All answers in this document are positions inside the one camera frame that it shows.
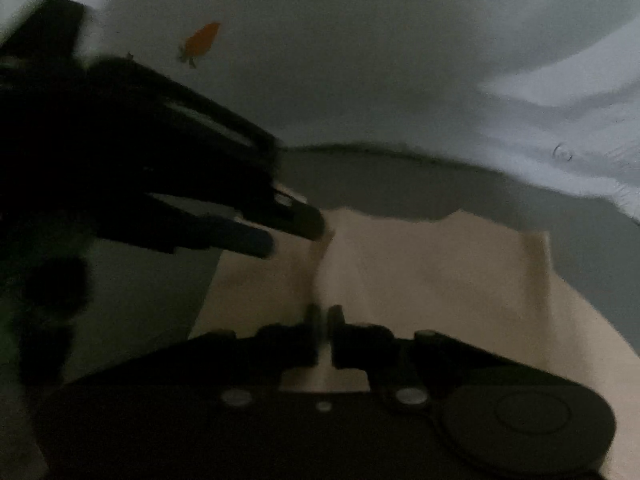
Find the cream beige garment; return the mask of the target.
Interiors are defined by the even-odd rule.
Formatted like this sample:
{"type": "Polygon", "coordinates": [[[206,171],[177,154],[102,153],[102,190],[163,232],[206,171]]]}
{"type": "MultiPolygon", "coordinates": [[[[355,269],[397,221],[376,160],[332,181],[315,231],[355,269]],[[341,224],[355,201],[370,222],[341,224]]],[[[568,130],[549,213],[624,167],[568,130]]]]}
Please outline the cream beige garment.
{"type": "Polygon", "coordinates": [[[433,221],[326,212],[311,242],[274,234],[268,259],[225,252],[193,336],[298,322],[308,304],[339,304],[350,322],[395,335],[436,330],[596,390],[617,419],[604,464],[639,474],[639,358],[624,337],[554,270],[550,238],[456,211],[433,221]]]}

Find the white carrot print bedsheet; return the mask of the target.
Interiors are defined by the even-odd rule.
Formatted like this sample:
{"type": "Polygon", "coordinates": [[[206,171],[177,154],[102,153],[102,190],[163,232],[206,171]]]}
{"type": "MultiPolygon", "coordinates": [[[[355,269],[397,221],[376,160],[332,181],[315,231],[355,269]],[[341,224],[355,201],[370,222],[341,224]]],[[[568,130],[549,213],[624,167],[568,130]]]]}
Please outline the white carrot print bedsheet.
{"type": "MultiPolygon", "coordinates": [[[[378,144],[639,214],[639,0],[73,0],[289,146],[378,144]]],[[[1,0],[9,25],[35,0],[1,0]]]]}

